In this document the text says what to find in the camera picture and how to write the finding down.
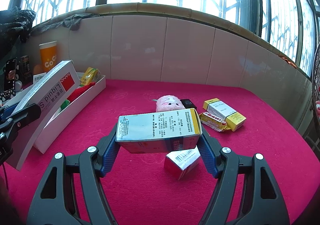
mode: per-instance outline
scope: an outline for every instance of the yellow medicine box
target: yellow medicine box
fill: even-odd
[[[211,114],[225,120],[232,131],[236,131],[246,120],[246,117],[218,98],[204,101],[203,108]]]

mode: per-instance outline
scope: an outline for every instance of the green fabric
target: green fabric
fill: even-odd
[[[63,104],[61,104],[60,108],[63,111],[70,104],[69,100],[65,100]]]

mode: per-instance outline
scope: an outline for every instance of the pink bed sheet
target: pink bed sheet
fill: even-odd
[[[319,186],[320,163],[295,129],[253,93],[232,87],[107,80],[107,88],[74,118],[44,155],[32,149],[21,172],[6,165],[9,192],[22,219],[26,219],[34,192],[55,153],[68,156],[96,145],[109,134],[119,115],[153,112],[156,103],[151,100],[163,95],[188,98],[199,113],[204,111],[204,100],[217,97],[246,116],[244,126],[236,132],[206,129],[237,154],[262,153],[281,188],[290,221],[301,214]],[[130,154],[120,149],[112,171],[102,179],[119,225],[199,223],[216,180],[201,161],[177,181],[164,170],[164,157],[165,153]],[[228,220],[236,217],[241,199],[243,175],[238,178]],[[88,220],[79,175],[75,180],[80,213]]]

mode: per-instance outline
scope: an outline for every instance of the red square logo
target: red square logo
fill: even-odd
[[[60,82],[66,91],[68,91],[75,84],[70,72],[62,77]]]

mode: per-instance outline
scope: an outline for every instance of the pink plush toy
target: pink plush toy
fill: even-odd
[[[173,95],[165,95],[157,100],[156,112],[166,112],[185,109],[182,102]]]

